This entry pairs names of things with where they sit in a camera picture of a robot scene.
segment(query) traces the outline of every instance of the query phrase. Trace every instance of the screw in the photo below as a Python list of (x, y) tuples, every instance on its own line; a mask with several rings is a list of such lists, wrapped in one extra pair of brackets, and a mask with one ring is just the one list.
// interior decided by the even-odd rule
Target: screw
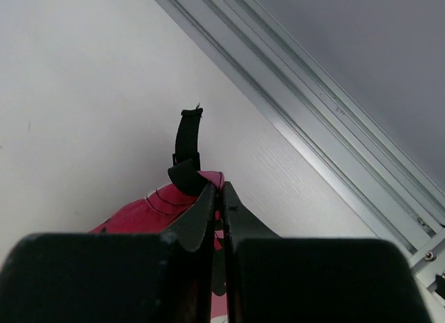
[(423, 257), (424, 260), (427, 262), (430, 262), (435, 259), (434, 254), (431, 251), (428, 251), (425, 256)]

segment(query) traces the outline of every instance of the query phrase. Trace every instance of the gray wall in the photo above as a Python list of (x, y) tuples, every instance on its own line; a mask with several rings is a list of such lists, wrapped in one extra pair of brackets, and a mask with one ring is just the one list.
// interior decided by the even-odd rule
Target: gray wall
[(445, 0), (257, 0), (445, 190)]

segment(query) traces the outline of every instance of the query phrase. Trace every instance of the black velcro strap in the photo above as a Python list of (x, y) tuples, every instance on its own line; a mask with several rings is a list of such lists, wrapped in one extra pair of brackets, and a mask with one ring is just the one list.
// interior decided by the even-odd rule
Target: black velcro strap
[(191, 158), (196, 164), (196, 170), (201, 170), (200, 154), (197, 152), (197, 135), (200, 129), (201, 115), (202, 108), (182, 111), (181, 123), (179, 123), (176, 135), (173, 165)]
[(207, 180), (198, 174), (196, 164), (192, 159), (176, 164), (168, 170), (168, 176), (173, 185), (188, 196), (198, 197)]

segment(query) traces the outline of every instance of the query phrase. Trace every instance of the black stitching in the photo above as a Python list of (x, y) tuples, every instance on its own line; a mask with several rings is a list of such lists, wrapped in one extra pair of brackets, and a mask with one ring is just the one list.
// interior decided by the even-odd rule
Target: black stitching
[(170, 204), (171, 206), (192, 206), (192, 205), (193, 205), (193, 203), (188, 203), (188, 204), (174, 204), (174, 203), (170, 203), (169, 201), (166, 201), (163, 197), (161, 197), (161, 196), (159, 195), (158, 190), (156, 190), (156, 195), (157, 195), (158, 198), (159, 198), (160, 200), (162, 200), (164, 203)]
[[(145, 198), (145, 201), (149, 204), (149, 206), (155, 211), (155, 212), (157, 212), (157, 213), (159, 213), (159, 214), (162, 214), (162, 215), (165, 215), (166, 217), (171, 217), (173, 214), (167, 214), (167, 213), (164, 213), (162, 210), (158, 210), (157, 208), (155, 208), (154, 206), (153, 206), (153, 204), (151, 203), (151, 201), (148, 199), (148, 198)], [(182, 214), (182, 213), (184, 213), (186, 210), (188, 210), (190, 207), (188, 207), (188, 208), (186, 208), (186, 209), (184, 209), (184, 210), (182, 210), (181, 212), (179, 212), (179, 214)]]
[(170, 214), (164, 213), (162, 210), (158, 210), (157, 208), (155, 208), (153, 206), (153, 204), (151, 203), (150, 199), (148, 199), (148, 197), (145, 198), (145, 201), (149, 204), (149, 206), (155, 211), (158, 212), (159, 214), (165, 215), (166, 217), (169, 217)]

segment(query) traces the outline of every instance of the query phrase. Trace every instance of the wood grain texture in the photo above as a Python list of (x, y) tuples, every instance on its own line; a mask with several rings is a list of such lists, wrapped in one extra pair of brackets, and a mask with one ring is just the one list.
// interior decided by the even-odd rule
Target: wood grain texture
[(373, 236), (153, 0), (0, 0), (0, 257), (87, 231), (168, 182), (180, 110), (281, 235)]

